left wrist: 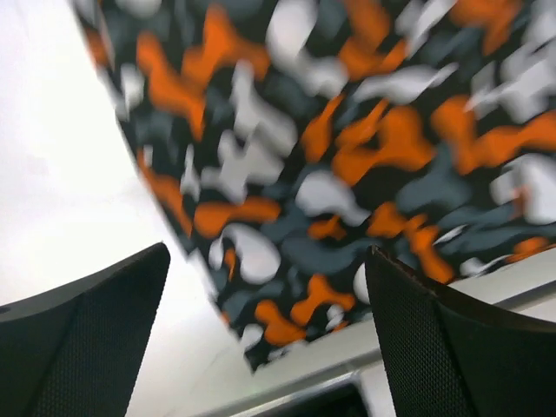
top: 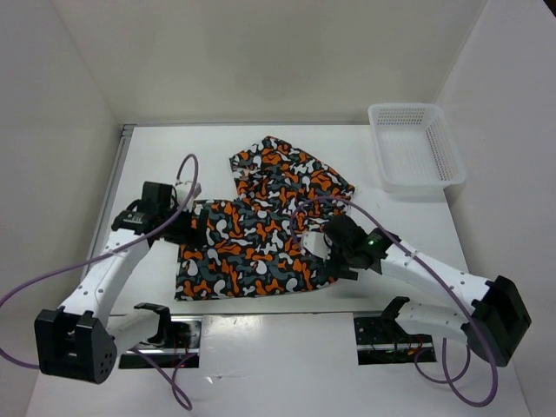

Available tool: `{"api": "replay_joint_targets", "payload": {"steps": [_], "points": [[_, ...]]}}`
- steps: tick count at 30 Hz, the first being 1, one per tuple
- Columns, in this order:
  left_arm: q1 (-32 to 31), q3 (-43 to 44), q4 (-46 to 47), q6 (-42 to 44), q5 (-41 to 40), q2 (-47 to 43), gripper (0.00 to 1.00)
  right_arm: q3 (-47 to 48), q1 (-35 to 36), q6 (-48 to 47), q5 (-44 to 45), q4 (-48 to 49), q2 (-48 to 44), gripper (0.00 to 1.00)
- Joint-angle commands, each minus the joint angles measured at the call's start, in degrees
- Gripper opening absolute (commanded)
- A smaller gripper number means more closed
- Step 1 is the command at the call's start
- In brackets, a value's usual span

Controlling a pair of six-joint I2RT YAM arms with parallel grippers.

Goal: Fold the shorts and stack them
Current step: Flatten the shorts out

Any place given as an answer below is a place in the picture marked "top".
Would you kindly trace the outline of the orange camouflage shorts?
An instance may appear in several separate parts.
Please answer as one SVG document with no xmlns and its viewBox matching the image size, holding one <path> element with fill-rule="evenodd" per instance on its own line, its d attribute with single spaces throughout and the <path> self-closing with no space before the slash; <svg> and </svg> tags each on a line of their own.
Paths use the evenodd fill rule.
<svg viewBox="0 0 556 417">
<path fill-rule="evenodd" d="M 329 164 L 267 136 L 229 159 L 237 196 L 197 201 L 192 229 L 200 248 L 178 250 L 178 301 L 262 297 L 312 291 L 336 282 L 325 262 L 294 236 L 320 231 L 346 212 L 355 186 Z"/>
</svg>

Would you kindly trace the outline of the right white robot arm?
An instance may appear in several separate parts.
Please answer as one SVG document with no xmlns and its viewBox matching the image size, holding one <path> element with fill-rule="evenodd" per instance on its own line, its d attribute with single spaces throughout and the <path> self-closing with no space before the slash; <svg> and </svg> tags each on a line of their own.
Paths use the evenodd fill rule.
<svg viewBox="0 0 556 417">
<path fill-rule="evenodd" d="M 354 280 L 370 269 L 419 289 L 440 301 L 428 306 L 394 298 L 381 320 L 390 341 L 408 334 L 430 334 L 466 344 L 484 361 L 506 366 L 532 324 L 513 281 L 471 275 L 421 253 L 398 235 L 375 228 L 366 232 L 347 215 L 337 215 L 323 228 L 330 247 L 326 264 L 341 278 Z"/>
</svg>

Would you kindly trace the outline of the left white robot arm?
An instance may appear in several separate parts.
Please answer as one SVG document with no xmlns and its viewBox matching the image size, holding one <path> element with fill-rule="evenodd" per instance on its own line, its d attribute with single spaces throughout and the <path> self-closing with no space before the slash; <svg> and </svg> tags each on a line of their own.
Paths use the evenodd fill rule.
<svg viewBox="0 0 556 417">
<path fill-rule="evenodd" d="M 118 324 L 109 316 L 134 269 L 154 242 L 195 242 L 191 226 L 198 182 L 145 182 L 142 195 L 113 221 L 103 252 L 78 287 L 55 310 L 34 322 L 39 369 L 43 374 L 101 384 L 118 356 L 146 341 L 166 346 L 176 326 L 168 307 L 140 302 Z"/>
</svg>

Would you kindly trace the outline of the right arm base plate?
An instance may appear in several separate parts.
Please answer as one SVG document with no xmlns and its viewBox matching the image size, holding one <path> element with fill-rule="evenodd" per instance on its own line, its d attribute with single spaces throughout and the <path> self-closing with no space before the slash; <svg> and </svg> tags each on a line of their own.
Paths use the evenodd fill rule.
<svg viewBox="0 0 556 417">
<path fill-rule="evenodd" d="M 378 314 L 355 314 L 354 333 L 359 365 L 393 365 L 436 362 L 433 339 L 428 334 L 407 334 L 387 329 Z"/>
</svg>

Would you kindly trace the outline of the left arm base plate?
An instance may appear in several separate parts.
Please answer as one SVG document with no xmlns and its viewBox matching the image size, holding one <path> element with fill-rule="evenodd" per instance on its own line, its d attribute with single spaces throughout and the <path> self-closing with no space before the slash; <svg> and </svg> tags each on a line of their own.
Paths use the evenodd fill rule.
<svg viewBox="0 0 556 417">
<path fill-rule="evenodd" d="M 173 315 L 174 333 L 162 344 L 153 345 L 141 341 L 135 346 L 138 351 L 128 350 L 121 356 L 120 369 L 152 368 L 144 357 L 150 359 L 161 369 L 198 368 L 200 362 L 200 346 L 202 336 L 202 317 Z"/>
</svg>

